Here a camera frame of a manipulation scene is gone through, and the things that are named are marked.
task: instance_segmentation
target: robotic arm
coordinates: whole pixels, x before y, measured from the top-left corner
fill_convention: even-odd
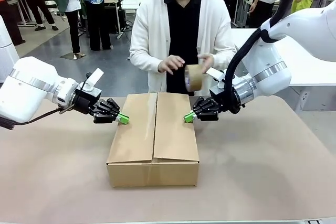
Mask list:
[[[15,125],[72,109],[92,115],[94,123],[120,121],[127,124],[129,118],[120,113],[120,107],[112,99],[100,99],[101,90],[94,85],[102,75],[97,69],[85,82],[78,84],[71,78],[59,76],[54,66],[34,57],[18,60],[0,88],[0,127],[12,130]],[[29,121],[43,99],[58,105],[58,109]]]
[[[196,101],[193,110],[184,117],[186,123],[196,118],[217,121],[221,112],[238,113],[258,96],[270,96],[287,88],[291,73],[274,46],[274,42],[286,36],[292,37],[314,57],[336,61],[336,1],[325,8],[304,9],[273,25],[272,22],[274,20],[269,19],[256,30],[227,70],[209,69],[207,74],[217,80],[218,85],[210,88],[210,98],[201,97]],[[248,70],[244,77],[233,74],[240,61]]]

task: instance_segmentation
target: cardboard box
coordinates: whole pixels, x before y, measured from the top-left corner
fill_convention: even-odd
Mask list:
[[[187,95],[132,94],[122,112],[128,125],[118,125],[107,169],[113,187],[196,185],[199,157]]]

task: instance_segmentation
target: box flap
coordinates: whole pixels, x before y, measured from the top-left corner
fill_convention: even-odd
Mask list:
[[[130,122],[118,125],[107,163],[152,160],[156,99],[156,93],[127,96],[122,113],[130,117]]]
[[[199,161],[194,125],[183,121],[190,110],[186,94],[157,95],[154,158]]]

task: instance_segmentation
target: black shirt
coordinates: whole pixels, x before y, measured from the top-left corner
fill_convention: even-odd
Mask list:
[[[164,2],[168,10],[171,39],[169,55],[180,56],[185,61],[184,65],[198,64],[197,40],[201,0],[190,0],[184,8],[176,0]],[[193,95],[188,93],[185,87],[184,67],[173,72],[173,76],[167,73],[167,92]]]

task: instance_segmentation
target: brown tabletop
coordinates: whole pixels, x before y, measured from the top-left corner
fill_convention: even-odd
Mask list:
[[[124,98],[116,101],[123,105]],[[38,114],[55,108],[44,101]],[[117,124],[70,111],[0,129],[0,221],[100,223],[316,219],[336,215],[336,162],[277,97],[195,122],[197,187],[112,189]]]

